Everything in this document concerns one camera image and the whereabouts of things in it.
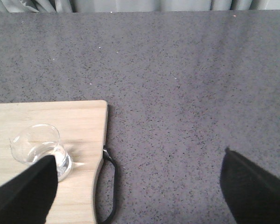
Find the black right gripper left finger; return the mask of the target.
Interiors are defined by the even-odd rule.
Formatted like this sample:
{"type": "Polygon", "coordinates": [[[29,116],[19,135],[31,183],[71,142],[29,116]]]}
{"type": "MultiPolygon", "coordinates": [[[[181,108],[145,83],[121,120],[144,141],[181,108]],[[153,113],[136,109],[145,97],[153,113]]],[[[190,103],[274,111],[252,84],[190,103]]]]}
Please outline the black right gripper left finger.
{"type": "Polygon", "coordinates": [[[47,155],[0,186],[0,224],[44,224],[56,197],[56,160],[47,155]]]}

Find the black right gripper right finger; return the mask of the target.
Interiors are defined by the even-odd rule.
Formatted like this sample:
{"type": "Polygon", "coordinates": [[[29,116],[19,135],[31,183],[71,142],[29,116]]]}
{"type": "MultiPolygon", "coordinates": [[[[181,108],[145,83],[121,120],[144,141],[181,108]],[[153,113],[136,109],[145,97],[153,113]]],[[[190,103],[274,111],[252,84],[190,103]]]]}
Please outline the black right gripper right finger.
{"type": "Polygon", "coordinates": [[[280,224],[280,179],[229,148],[220,187],[236,223],[280,224]]]}

